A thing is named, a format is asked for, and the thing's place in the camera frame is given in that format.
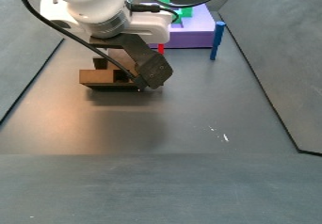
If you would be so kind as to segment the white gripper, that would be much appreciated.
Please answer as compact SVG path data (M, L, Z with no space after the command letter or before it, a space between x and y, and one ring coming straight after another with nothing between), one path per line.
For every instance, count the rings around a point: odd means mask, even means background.
M146 43L170 41L168 12L135 12L130 0L40 0L40 14L84 40L138 34Z

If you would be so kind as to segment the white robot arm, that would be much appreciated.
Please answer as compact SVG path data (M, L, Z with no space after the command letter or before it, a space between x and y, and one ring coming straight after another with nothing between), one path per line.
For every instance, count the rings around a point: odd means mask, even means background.
M110 39L120 33L138 34L146 43L170 41L170 14L158 10L135 11L130 0L62 0L64 10L55 12L68 23L100 39ZM207 0L171 0L181 7L203 4Z

